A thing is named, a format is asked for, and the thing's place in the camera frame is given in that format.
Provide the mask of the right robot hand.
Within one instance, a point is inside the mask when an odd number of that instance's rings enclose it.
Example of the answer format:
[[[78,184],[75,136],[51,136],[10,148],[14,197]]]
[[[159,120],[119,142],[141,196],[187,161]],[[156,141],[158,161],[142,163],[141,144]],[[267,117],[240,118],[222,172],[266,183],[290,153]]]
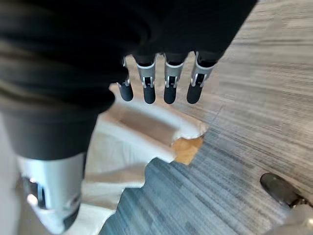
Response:
[[[196,55],[186,99],[206,80],[247,19],[254,0],[3,0],[0,110],[24,192],[54,235],[76,220],[87,150],[98,115],[132,99],[125,57],[136,61],[144,100],[155,101],[155,56],[165,56],[164,100]]]

